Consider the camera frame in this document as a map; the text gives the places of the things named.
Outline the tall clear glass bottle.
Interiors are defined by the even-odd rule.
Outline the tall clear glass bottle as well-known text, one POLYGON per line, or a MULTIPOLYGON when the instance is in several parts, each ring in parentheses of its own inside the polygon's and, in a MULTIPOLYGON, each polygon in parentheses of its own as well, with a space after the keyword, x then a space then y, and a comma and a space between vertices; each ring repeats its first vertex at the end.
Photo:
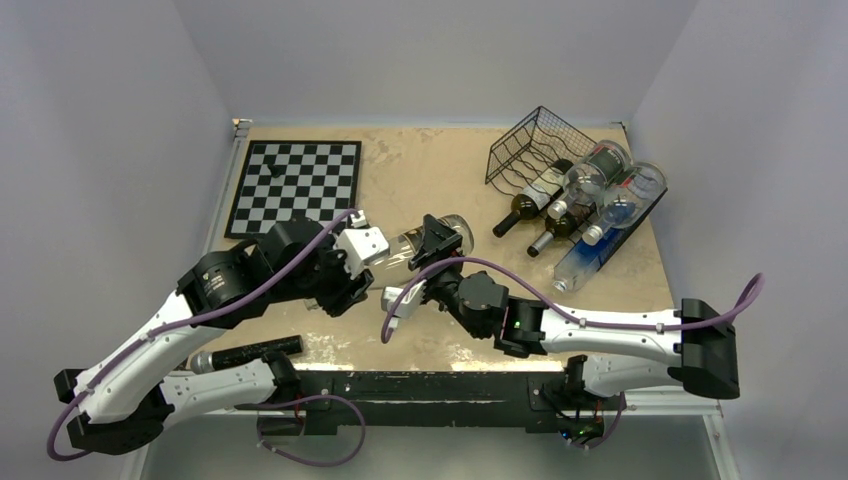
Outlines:
MULTIPOLYGON (((473 252, 473 232, 468 222, 461 215, 448 214, 438 217, 437 220, 461 235, 460 252, 462 254, 473 252)), ((366 265, 366 269, 373 277, 373 281, 366 288, 366 291, 398 287, 408 282, 415 275, 414 271, 408 269, 408 262, 422 249, 424 233, 424 226, 420 224, 397 235, 388 236, 387 255, 375 260, 371 265, 366 265)))

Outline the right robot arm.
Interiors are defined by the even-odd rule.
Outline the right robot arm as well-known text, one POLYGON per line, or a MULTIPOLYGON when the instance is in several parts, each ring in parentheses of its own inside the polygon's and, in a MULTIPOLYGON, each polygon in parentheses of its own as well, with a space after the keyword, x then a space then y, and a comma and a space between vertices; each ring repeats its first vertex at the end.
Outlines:
POLYGON ((759 276, 724 314, 692 298, 647 313, 571 310, 526 282, 521 285, 530 298, 511 295, 486 271, 464 275, 470 259, 460 253, 462 235, 432 215, 424 216, 422 230, 409 262, 421 302, 436 302, 471 337, 490 339, 512 357, 587 352, 569 360, 561 381, 569 404, 584 407, 596 398, 665 385, 710 399, 739 397, 733 322, 759 292, 759 276))

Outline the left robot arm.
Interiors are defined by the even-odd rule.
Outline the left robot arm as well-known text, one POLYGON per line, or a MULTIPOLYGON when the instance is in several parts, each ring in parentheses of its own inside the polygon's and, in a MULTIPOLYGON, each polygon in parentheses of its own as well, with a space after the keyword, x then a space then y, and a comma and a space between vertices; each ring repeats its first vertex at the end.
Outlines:
POLYGON ((159 310, 109 356, 54 379, 64 410, 47 440, 50 458, 119 456, 138 450, 175 424, 230 407, 291 409, 309 401, 287 354, 262 353, 236 366, 178 373, 203 345, 262 316, 275 303, 310 300, 331 317, 362 302, 371 266, 389 244, 362 213, 345 210, 327 223, 300 218, 204 255, 159 310))

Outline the dark green labelled wine bottle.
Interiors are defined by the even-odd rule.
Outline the dark green labelled wine bottle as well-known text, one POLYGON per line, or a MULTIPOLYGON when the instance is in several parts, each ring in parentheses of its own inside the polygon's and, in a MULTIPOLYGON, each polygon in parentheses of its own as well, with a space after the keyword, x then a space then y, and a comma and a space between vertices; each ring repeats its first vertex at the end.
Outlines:
POLYGON ((554 240, 569 238, 595 211, 594 203, 589 205, 575 204, 570 206, 558 219, 546 216, 544 231, 527 247, 526 253, 535 258, 554 240))

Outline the round clear bottle silver cap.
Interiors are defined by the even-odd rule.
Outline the round clear bottle silver cap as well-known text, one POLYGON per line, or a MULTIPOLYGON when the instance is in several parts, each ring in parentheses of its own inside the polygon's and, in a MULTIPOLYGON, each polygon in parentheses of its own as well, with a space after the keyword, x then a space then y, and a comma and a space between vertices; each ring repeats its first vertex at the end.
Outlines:
POLYGON ((561 218, 570 206, 594 201, 632 164, 627 150, 612 140, 601 140, 564 176, 563 192, 551 202, 547 215, 561 218))

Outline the blue square glass bottle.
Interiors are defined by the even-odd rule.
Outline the blue square glass bottle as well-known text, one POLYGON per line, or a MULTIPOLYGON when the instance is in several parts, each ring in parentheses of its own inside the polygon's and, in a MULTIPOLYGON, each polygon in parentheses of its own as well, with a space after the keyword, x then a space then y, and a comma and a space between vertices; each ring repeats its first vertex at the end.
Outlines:
POLYGON ((632 225, 623 229, 611 229, 596 245, 578 240, 554 267, 552 286, 564 293, 576 292, 584 287, 641 226, 667 191, 668 189, 663 190, 646 210, 637 216, 632 225))

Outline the small clear bottle silver cap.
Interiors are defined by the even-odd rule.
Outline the small clear bottle silver cap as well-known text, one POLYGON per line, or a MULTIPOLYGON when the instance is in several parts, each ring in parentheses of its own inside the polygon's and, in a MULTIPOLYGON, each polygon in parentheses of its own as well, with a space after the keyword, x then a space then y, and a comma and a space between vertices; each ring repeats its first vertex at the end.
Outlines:
POLYGON ((659 166, 650 162, 633 164, 604 191, 598 218, 581 239, 596 245, 611 229, 631 226, 666 189, 667 177, 659 166))

